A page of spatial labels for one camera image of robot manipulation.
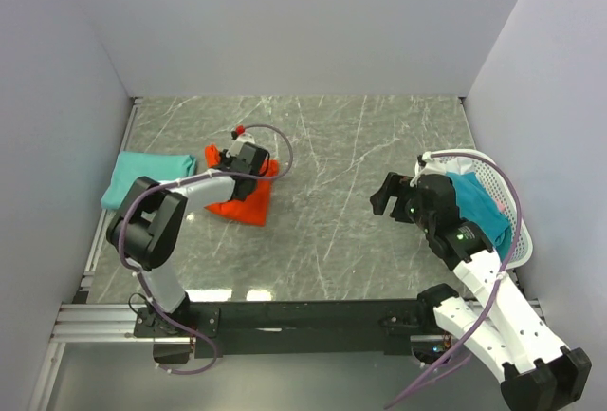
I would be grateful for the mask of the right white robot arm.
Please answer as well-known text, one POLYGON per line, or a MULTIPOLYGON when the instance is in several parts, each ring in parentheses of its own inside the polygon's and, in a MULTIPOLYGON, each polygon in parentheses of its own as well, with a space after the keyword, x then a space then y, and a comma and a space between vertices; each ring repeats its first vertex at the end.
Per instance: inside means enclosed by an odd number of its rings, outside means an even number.
POLYGON ((531 307, 496 247, 461 216, 451 180, 391 172, 370 197, 375 215, 384 214, 390 198, 396 200, 391 218, 417 225, 432 252, 483 307, 474 314, 455 290, 436 286, 419 296, 419 328, 452 334, 457 341, 445 355, 465 346, 497 379, 511 410, 562 410, 579 400, 590 358, 582 348, 570 348, 531 307))

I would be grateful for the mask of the orange t-shirt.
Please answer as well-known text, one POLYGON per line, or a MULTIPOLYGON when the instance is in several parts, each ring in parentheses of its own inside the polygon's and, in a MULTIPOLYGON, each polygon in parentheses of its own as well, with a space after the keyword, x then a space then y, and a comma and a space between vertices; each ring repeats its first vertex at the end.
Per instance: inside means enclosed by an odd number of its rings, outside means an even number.
MULTIPOLYGON (((220 151, 214 145, 205 147, 205 160, 208 167, 213 167, 220 162, 220 151)), ((279 174, 280 165, 276 159, 266 159, 262 171, 264 177, 276 177, 279 174)), ((264 227, 267 222, 267 212, 271 198, 272 182, 261 180, 257 183, 255 190, 244 201, 231 200, 223 203, 215 203, 206 208, 214 215, 225 219, 237 221, 243 224, 264 227)))

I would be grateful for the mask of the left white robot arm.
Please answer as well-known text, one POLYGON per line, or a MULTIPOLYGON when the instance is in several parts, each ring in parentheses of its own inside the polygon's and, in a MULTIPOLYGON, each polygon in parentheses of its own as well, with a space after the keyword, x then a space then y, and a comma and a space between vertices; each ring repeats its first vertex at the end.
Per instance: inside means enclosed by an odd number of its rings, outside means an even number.
POLYGON ((106 239, 123 263, 141 277, 144 295, 154 301, 156 325, 167 336, 183 334, 195 322, 191 300, 169 263, 183 218, 207 210, 230 221, 263 227, 272 182, 280 165, 263 147, 238 140, 232 149, 205 149, 208 169, 187 182, 139 177, 132 184, 106 239))

